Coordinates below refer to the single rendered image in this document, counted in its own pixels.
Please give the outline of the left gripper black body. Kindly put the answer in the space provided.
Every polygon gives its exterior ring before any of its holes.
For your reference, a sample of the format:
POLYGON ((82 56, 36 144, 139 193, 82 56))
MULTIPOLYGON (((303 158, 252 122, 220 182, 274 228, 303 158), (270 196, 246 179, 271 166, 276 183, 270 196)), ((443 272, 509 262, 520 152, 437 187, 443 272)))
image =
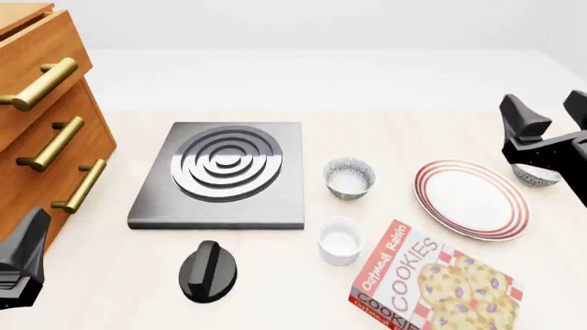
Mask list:
POLYGON ((0 263, 0 309, 31 307, 44 285, 42 265, 17 269, 0 263))

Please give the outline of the small white ramekin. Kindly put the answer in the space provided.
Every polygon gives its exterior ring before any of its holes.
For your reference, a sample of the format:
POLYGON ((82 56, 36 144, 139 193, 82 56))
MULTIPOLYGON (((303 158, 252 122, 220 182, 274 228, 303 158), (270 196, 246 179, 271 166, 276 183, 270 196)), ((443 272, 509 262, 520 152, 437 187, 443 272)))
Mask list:
POLYGON ((333 216, 319 227, 317 244, 321 258, 332 266, 354 263, 365 244, 362 227, 343 216, 333 216))

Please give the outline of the round black stove knob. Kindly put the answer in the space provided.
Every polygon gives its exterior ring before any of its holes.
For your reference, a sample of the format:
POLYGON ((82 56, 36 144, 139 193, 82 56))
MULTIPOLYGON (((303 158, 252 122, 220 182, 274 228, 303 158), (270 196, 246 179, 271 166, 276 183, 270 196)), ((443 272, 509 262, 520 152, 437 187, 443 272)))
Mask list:
POLYGON ((186 258, 179 271, 179 285, 192 302, 211 303, 226 296, 238 276, 233 255, 216 241, 202 241, 186 258))

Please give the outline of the wooden cabinet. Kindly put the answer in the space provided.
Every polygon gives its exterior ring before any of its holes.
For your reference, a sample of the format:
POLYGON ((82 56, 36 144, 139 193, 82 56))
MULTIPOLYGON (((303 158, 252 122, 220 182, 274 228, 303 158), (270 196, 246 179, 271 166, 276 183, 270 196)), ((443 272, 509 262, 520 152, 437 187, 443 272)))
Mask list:
MULTIPOLYGON (((0 41, 34 24, 43 13, 58 11, 51 3, 0 3, 0 41)), ((85 75, 78 82, 86 81, 85 75)))

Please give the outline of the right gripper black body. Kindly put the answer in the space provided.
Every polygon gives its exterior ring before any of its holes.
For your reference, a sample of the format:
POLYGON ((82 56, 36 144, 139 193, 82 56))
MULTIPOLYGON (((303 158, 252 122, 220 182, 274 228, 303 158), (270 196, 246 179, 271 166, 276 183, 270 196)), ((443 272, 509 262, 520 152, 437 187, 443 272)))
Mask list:
POLYGON ((587 131, 522 144, 505 140, 502 153, 510 164, 526 164, 558 172, 587 208, 587 131))

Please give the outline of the flat black stove plate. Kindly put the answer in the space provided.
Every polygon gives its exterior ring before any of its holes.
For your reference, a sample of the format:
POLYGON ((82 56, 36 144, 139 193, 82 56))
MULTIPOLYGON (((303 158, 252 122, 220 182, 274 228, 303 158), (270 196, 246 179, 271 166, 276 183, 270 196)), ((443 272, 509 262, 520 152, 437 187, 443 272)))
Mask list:
POLYGON ((173 123, 127 224, 157 230, 301 230, 301 123, 173 123))

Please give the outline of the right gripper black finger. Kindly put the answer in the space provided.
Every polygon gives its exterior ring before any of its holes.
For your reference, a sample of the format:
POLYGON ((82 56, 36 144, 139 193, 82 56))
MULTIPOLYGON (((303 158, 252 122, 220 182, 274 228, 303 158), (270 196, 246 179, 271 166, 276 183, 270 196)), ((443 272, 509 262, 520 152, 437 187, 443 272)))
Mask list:
POLYGON ((581 130, 587 130, 587 93, 572 90, 565 99, 563 106, 581 130))
POLYGON ((514 138, 522 145, 540 142, 552 123, 526 106, 517 96, 507 94, 499 106, 504 124, 504 142, 514 138))

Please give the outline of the oatmeal raisin cookies box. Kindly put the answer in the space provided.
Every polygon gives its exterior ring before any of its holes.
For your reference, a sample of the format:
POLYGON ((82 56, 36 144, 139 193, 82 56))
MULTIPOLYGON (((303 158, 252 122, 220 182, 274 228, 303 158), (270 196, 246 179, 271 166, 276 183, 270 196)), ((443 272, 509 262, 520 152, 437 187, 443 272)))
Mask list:
POLYGON ((394 220, 349 301, 390 330, 515 330, 524 286, 394 220))

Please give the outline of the white plate with red rings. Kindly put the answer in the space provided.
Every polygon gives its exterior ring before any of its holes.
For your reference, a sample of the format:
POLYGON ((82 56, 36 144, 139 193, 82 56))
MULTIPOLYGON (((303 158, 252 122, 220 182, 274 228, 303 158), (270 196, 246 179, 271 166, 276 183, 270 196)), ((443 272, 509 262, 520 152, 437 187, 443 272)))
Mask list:
POLYGON ((530 206, 520 189, 473 161, 430 161, 415 173, 413 189, 433 219, 463 236, 510 241, 530 225, 530 206))

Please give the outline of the black-white patterned bowl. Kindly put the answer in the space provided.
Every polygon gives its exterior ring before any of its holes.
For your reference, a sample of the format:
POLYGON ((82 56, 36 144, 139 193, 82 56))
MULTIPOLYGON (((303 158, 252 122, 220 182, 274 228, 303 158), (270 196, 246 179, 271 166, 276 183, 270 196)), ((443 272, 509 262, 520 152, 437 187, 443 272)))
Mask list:
POLYGON ((553 170, 545 170, 526 164, 512 164, 511 169, 516 178, 528 186, 552 186, 562 181, 561 175, 553 170))
POLYGON ((337 158, 323 169, 328 190, 340 200, 357 200, 367 194, 376 181, 376 174, 365 161, 337 158))

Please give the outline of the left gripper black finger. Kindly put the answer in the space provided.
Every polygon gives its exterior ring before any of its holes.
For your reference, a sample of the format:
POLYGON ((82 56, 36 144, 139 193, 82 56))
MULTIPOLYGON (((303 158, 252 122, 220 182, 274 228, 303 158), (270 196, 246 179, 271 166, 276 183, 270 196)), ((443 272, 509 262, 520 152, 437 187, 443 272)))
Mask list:
POLYGON ((50 215, 35 207, 0 243, 0 283, 16 283, 23 277, 44 282, 43 255, 49 227, 50 215))

